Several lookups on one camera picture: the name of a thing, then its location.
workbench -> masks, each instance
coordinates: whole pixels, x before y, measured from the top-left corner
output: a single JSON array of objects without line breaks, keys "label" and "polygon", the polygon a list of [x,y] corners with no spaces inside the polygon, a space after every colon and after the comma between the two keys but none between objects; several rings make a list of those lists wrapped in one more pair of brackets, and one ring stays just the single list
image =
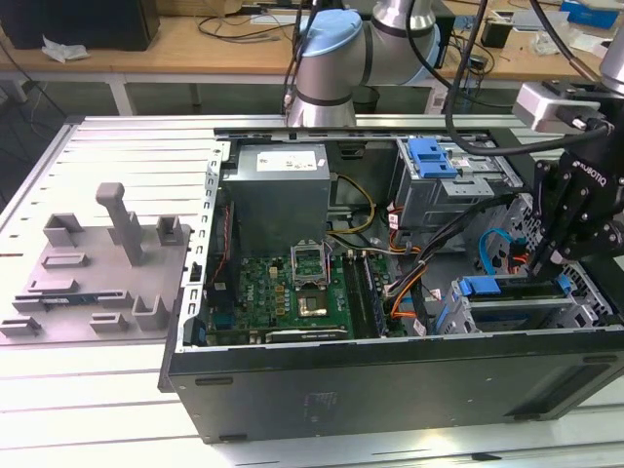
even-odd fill
[{"label": "workbench", "polygon": [[[447,2],[457,15],[474,15],[475,5]],[[506,0],[490,2],[490,9],[517,10]],[[197,30],[197,19],[191,17],[162,17],[160,30],[145,52],[89,50],[90,58],[60,63],[45,56],[40,50],[16,50],[5,37],[2,40],[16,62],[34,80],[66,82],[103,82],[108,84],[120,115],[135,115],[136,110],[128,94],[128,83],[188,83],[188,84],[282,84],[288,68],[292,45],[280,31],[273,31],[277,40],[261,44],[233,44],[202,35]],[[244,34],[265,29],[270,24],[224,24],[219,34]],[[291,36],[293,28],[285,28]],[[602,35],[612,31],[591,31]],[[483,88],[519,88],[523,81],[544,79],[574,79],[576,72],[560,56],[539,57],[529,47],[534,33],[512,31],[502,50],[492,49],[496,59]],[[595,71],[600,59],[585,52],[575,51]],[[451,79],[459,64],[457,51],[447,54],[442,75]],[[0,53],[0,84],[18,101],[25,95],[18,86],[23,75]],[[420,86],[430,88],[437,82],[431,78]],[[190,88],[194,104],[200,103],[196,86]]]},{"label": "workbench", "polygon": [[[510,128],[524,143],[554,137],[533,133],[513,116],[455,121],[465,129]],[[358,124],[445,127],[441,116],[361,116]],[[51,213],[74,212],[83,226],[108,225],[94,194],[100,182],[119,181],[142,224],[170,214],[192,226],[214,129],[246,126],[283,122],[280,116],[98,117],[63,126],[0,214],[0,316],[14,314],[13,295],[47,242],[42,227]],[[156,388],[163,351],[162,342],[0,348],[0,464],[93,467],[140,460],[169,468],[182,460],[211,468],[386,468],[472,463],[474,454],[487,453],[494,457],[488,468],[590,468],[624,459],[623,378],[557,421],[206,446],[176,394]]]}]

blue cable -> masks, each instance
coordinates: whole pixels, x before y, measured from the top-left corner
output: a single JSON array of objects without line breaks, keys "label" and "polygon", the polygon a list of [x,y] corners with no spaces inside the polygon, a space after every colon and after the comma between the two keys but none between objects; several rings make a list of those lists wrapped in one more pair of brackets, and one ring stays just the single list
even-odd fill
[{"label": "blue cable", "polygon": [[479,257],[481,258],[481,263],[484,265],[486,273],[488,273],[489,275],[494,275],[496,271],[494,270],[494,267],[491,264],[491,260],[488,257],[488,247],[486,246],[486,242],[488,241],[488,236],[490,234],[498,234],[510,244],[513,242],[514,238],[511,237],[511,234],[509,234],[504,229],[501,229],[500,227],[493,227],[484,232],[479,239]]}]

metal slotted table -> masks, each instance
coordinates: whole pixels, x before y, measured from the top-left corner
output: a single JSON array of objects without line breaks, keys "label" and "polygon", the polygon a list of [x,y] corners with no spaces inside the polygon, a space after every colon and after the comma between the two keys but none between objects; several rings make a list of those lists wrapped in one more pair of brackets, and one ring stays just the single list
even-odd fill
[{"label": "metal slotted table", "polygon": [[[511,128],[522,142],[553,137],[512,116],[457,117],[463,128]],[[371,116],[363,126],[443,129],[436,116]],[[0,317],[47,239],[51,213],[109,225],[95,201],[102,181],[126,186],[143,224],[160,214],[197,222],[214,128],[280,127],[277,117],[88,118],[65,125],[0,215]],[[103,148],[114,149],[102,151]],[[557,152],[547,154],[556,158]],[[3,466],[152,467],[181,460],[204,466],[436,466],[494,458],[487,467],[620,466],[624,461],[624,379],[558,421],[206,446],[175,394],[156,388],[164,343],[0,348],[0,463]]]}]

robotic arm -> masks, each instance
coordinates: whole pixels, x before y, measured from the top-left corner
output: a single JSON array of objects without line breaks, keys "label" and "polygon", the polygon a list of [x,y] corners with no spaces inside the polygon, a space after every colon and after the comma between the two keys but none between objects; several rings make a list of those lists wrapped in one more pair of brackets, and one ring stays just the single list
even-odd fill
[{"label": "robotic arm", "polygon": [[[296,73],[296,91],[287,97],[287,125],[355,127],[352,87],[410,85],[422,79],[425,70],[410,48],[405,28],[409,8],[410,0],[382,0],[372,21],[344,10],[316,15]],[[431,0],[415,3],[411,30],[418,49],[432,62],[440,37]]]},{"label": "robotic arm", "polygon": [[542,240],[529,272],[555,276],[563,263],[624,247],[624,30],[601,64],[602,83],[524,84],[514,113],[537,131],[568,134],[608,126],[605,137],[570,145],[558,162],[535,165],[533,215]]}]

floor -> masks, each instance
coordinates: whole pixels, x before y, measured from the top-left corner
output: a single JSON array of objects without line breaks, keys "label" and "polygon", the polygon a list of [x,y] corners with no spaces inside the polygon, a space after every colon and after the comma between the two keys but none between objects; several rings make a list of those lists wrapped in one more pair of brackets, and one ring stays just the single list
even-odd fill
[{"label": "floor", "polygon": [[[37,88],[28,92],[28,102],[18,106],[5,99],[0,104],[0,211],[18,190],[30,169],[46,149],[63,118]],[[277,114],[280,110],[280,86],[264,85],[262,93],[255,85],[202,85],[204,114]],[[428,90],[402,87],[380,88],[376,108],[382,114],[416,114],[424,110]],[[47,93],[69,115],[116,115],[115,102],[105,84],[50,83]],[[147,115],[191,114],[187,85],[132,84],[130,94],[136,111]],[[367,90],[356,90],[355,100],[367,100]],[[516,92],[483,90],[484,100],[511,103]],[[500,113],[479,105],[456,106],[457,113]]]}]

